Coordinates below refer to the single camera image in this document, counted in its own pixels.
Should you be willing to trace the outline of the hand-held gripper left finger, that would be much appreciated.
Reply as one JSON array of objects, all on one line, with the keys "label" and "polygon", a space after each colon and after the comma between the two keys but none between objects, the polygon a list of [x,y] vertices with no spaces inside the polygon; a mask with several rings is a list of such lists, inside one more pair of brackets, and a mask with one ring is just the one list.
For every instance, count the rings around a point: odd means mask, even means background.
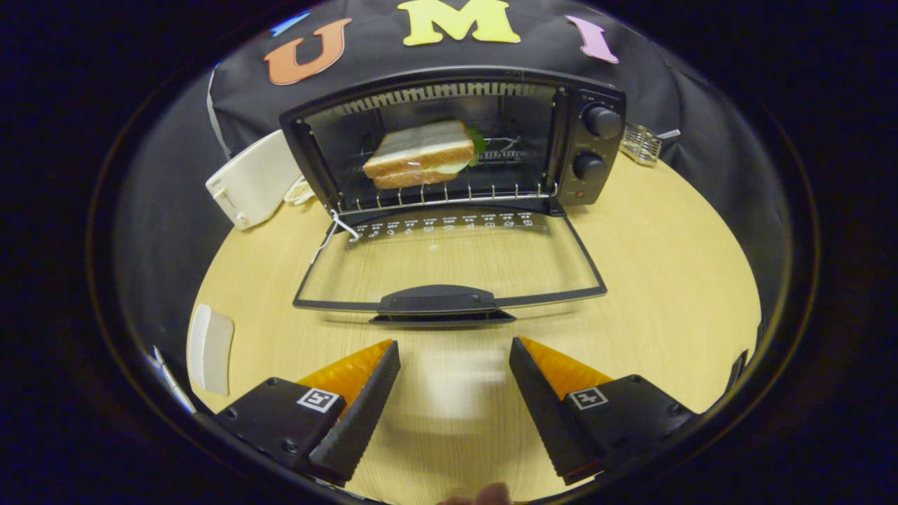
[{"label": "hand-held gripper left finger", "polygon": [[398,342],[386,339],[297,382],[267,378],[214,420],[279,466],[343,486],[368,448],[400,369]]}]

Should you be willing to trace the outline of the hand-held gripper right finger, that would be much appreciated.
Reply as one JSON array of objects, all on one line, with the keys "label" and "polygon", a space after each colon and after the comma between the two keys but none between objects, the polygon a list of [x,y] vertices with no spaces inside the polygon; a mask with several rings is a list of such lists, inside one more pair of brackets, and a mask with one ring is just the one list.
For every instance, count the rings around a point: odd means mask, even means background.
[{"label": "hand-held gripper right finger", "polygon": [[610,378],[533,339],[513,339],[509,365],[549,460],[567,485],[654,454],[694,418],[648,378]]}]

